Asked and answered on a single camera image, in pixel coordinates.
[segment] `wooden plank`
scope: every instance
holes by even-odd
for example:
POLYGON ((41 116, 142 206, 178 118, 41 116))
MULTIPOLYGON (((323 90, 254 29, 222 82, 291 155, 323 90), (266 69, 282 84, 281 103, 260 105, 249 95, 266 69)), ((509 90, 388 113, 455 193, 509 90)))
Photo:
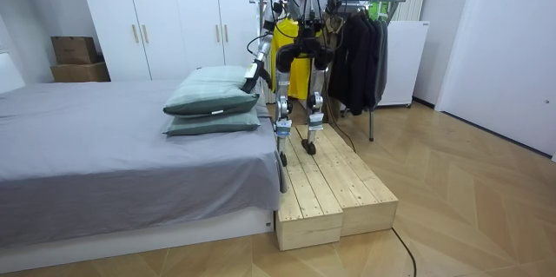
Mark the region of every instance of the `wooden plank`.
POLYGON ((382 183, 365 162, 341 139, 336 131, 324 124, 324 135, 346 159, 352 170, 361 178, 378 202, 397 201, 396 196, 382 183))
MULTIPOLYGON (((298 129, 303 132, 307 130, 307 126, 299 126, 298 129)), ((375 204, 378 202, 374 198, 374 195, 367 189, 363 181, 361 181, 361 178, 351 169, 346 160, 340 155, 340 152, 338 152, 332 142, 328 140, 321 130, 316 132, 315 145, 317 146, 317 154, 314 155, 314 157, 315 159, 318 157, 316 164, 320 167, 324 162, 330 163, 335 169, 336 175, 343 180, 343 183, 352 193, 359 205, 375 204)))
MULTIPOLYGON (((303 126, 298 126, 296 129, 298 130, 301 138, 307 138, 307 127, 303 128, 303 126)), ((303 148, 301 143, 299 148, 301 149, 300 152, 307 154, 307 151, 303 148)), ((316 155, 313 155, 313 159, 324 175, 328 186, 332 189, 332 192, 340 203, 341 208, 359 207, 359 202, 355 198, 354 194, 349 191, 349 186, 338 174, 328 156, 323 152, 319 152, 317 149, 317 153, 316 155)))
POLYGON ((286 157, 288 158, 288 165, 286 166, 286 169, 303 217, 306 218, 323 215, 321 205, 316 199, 314 191, 311 188, 311 184, 305 176, 303 167, 301 166, 297 155, 295 155, 294 148, 288 139, 286 140, 286 157))
POLYGON ((397 207, 397 201, 390 201, 344 209, 341 236, 391 228, 397 207))
POLYGON ((292 188, 292 182, 289 179, 289 174, 284 176, 286 180, 286 187, 288 191, 285 194, 280 195, 280 209, 278 210, 278 220, 279 221, 292 221, 299 220, 303 218, 299 203, 295 197, 294 189, 292 188))
POLYGON ((339 241, 342 219, 343 213, 339 213, 297 221, 278 221, 278 246, 281 251, 285 251, 339 241))
POLYGON ((336 200, 332 190, 327 184, 327 181, 322 176, 319 167, 314 162, 311 155, 308 155, 305 149, 301 146, 301 138, 296 130, 292 130, 289 136, 290 143, 286 148, 293 148, 297 154, 303 171, 313 188, 317 200, 321 204, 321 209, 324 214, 338 214, 342 213, 340 203, 336 200))

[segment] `gray-green pillow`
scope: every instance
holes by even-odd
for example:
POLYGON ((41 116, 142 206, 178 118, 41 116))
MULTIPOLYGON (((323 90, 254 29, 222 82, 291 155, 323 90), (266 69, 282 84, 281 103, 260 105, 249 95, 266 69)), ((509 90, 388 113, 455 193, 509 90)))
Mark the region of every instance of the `gray-green pillow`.
POLYGON ((257 110, 227 115, 212 115, 198 118, 174 117, 164 132, 166 135, 201 135, 208 133, 225 133, 240 130, 255 130, 261 125, 257 110))
POLYGON ((248 112, 258 94, 242 91, 246 68, 221 66, 192 72, 174 91, 164 106, 164 113, 182 117, 248 112))

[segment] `white wardrobe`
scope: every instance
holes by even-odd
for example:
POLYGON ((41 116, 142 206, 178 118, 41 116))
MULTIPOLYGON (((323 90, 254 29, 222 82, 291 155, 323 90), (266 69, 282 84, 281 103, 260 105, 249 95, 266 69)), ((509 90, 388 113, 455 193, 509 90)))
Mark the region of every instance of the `white wardrobe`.
POLYGON ((253 61, 249 0, 87 2, 112 81, 183 79, 199 67, 253 61))

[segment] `clothes rack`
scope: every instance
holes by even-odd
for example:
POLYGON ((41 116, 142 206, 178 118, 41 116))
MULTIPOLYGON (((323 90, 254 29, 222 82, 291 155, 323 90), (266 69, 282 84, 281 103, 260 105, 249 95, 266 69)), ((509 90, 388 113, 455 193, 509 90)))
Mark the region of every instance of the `clothes rack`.
MULTIPOLYGON (((392 3, 390 5, 390 10, 387 13, 386 23, 390 24, 396 10, 398 9, 398 4, 405 3, 406 0, 345 0, 348 7, 365 7, 365 3, 392 3)), ((256 3, 259 6, 259 26, 262 29, 263 24, 263 11, 264 5, 267 0, 249 0, 250 3, 256 3)), ((368 124, 368 140, 370 142, 374 141, 374 111, 369 111, 369 124, 368 124)))

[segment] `humanoid robot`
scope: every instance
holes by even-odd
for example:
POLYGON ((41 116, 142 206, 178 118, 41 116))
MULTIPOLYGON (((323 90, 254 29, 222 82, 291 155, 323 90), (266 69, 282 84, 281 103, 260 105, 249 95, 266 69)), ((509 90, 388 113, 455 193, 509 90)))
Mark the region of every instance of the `humanoid robot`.
MULTIPOLYGON (((323 15, 325 13, 334 14, 340 6, 341 0, 288 0, 287 2, 288 12, 297 21, 299 30, 297 36, 292 37, 294 43, 280 47, 276 52, 275 59, 276 109, 274 125, 277 149, 284 167, 288 165, 284 153, 285 140, 292 127, 292 122, 288 118, 288 114, 291 113, 293 108, 292 103, 288 102, 291 64, 295 58, 310 58, 312 60, 307 99, 308 134, 307 139, 303 139, 301 144, 310 155, 314 155, 316 153, 314 146, 316 130, 322 129, 322 118, 324 116, 321 112, 323 105, 321 90, 325 82, 327 66, 334 57, 334 51, 326 44, 322 44, 316 37, 316 33, 323 28, 323 15)), ((255 54, 255 60, 248 67, 247 81, 243 86, 243 91, 250 92, 259 77, 269 82, 269 75, 263 68, 264 58, 270 51, 276 22, 283 9, 284 3, 282 0, 270 0, 264 10, 261 41, 255 54)))

